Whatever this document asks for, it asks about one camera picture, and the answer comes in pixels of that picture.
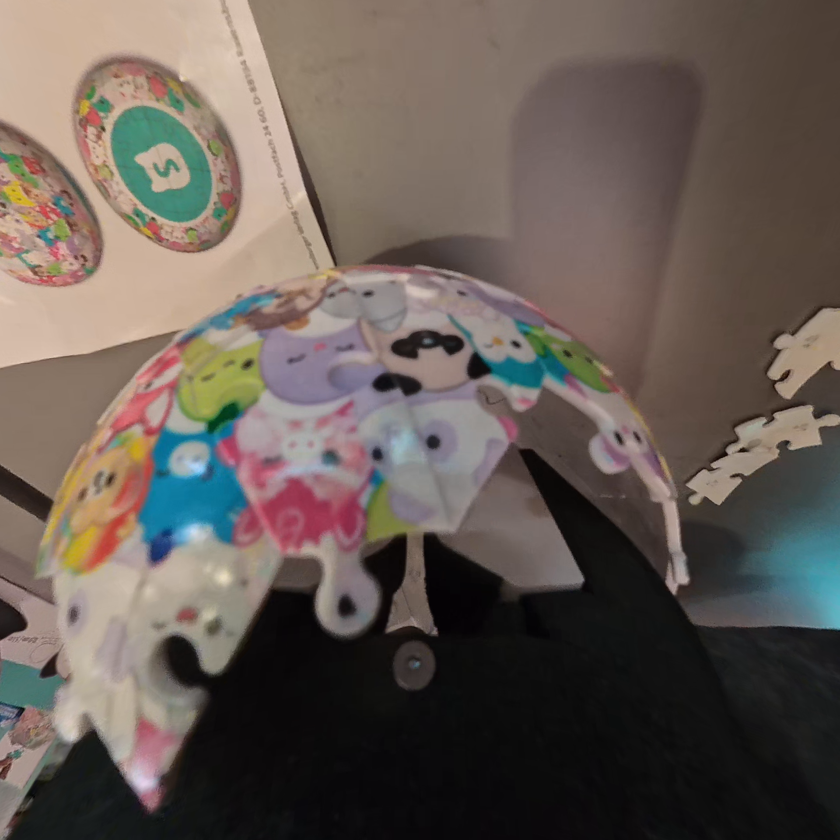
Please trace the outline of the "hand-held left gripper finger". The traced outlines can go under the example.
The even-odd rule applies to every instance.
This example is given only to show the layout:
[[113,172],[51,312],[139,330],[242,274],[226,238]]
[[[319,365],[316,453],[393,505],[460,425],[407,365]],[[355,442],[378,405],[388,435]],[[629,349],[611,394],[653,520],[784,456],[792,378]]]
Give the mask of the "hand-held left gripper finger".
[[456,532],[427,541],[431,590],[580,590],[583,574],[520,450],[489,449],[486,458],[461,459],[456,449],[427,450],[448,506],[465,513]]

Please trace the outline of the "colourful puzzle ball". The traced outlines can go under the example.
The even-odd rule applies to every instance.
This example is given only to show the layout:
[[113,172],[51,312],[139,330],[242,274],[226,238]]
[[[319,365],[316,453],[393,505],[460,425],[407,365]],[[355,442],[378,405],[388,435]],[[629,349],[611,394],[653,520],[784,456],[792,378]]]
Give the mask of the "colourful puzzle ball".
[[428,266],[326,269],[237,297],[178,334],[101,415],[56,493],[51,579],[68,681],[54,720],[97,733],[148,813],[205,705],[164,661],[188,643],[223,672],[284,566],[314,562],[330,635],[368,631],[383,585],[364,552],[478,539],[515,448],[572,455],[581,492],[628,474],[672,592],[690,573],[677,491],[609,366],[536,304]]

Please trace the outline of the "white puzzle piece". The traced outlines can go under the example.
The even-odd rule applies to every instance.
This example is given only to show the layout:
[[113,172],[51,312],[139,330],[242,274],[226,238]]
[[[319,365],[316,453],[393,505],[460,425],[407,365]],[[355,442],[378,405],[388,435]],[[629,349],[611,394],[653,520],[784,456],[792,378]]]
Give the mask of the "white puzzle piece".
[[710,501],[720,506],[742,481],[780,456],[777,447],[759,445],[726,454],[687,480],[688,503]]
[[826,366],[839,371],[839,308],[823,308],[794,333],[773,341],[776,355],[767,370],[775,391],[790,401]]
[[799,405],[776,412],[772,417],[758,416],[733,428],[736,438],[725,451],[733,455],[757,449],[777,449],[785,444],[789,450],[811,448],[823,443],[822,432],[839,425],[839,415],[814,414],[812,405]]

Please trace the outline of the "puzzle instruction sheet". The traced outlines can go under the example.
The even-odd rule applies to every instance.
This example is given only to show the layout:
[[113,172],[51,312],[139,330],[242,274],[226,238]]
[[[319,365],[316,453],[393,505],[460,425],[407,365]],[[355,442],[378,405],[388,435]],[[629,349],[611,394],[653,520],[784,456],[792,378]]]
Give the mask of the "puzzle instruction sheet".
[[248,2],[2,2],[1,364],[331,267]]

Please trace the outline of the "puzzle box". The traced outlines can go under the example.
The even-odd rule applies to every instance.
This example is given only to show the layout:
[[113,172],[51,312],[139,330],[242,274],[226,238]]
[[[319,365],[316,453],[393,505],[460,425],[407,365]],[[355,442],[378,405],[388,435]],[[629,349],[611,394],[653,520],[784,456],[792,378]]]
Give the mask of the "puzzle box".
[[1,582],[1,780],[3,794],[25,793],[56,738],[56,693],[64,680],[56,608]]

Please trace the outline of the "black table divider strip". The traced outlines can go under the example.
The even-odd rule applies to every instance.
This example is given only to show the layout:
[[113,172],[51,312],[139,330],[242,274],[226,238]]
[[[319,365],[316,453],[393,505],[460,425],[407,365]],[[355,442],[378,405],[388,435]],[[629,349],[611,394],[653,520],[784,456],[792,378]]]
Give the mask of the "black table divider strip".
[[49,518],[53,500],[13,471],[0,466],[1,496],[41,522]]

